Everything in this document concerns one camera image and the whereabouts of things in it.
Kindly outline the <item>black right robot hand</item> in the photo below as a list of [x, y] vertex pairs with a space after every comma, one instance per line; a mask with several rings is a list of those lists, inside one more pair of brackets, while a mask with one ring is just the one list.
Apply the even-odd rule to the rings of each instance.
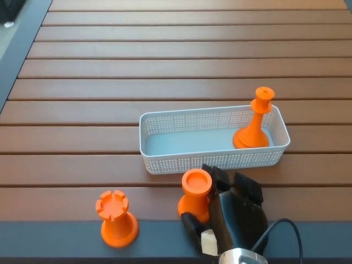
[[216, 166], [203, 164], [184, 173], [178, 214], [196, 251], [218, 256], [250, 250], [268, 228], [261, 185], [236, 172], [234, 182]]

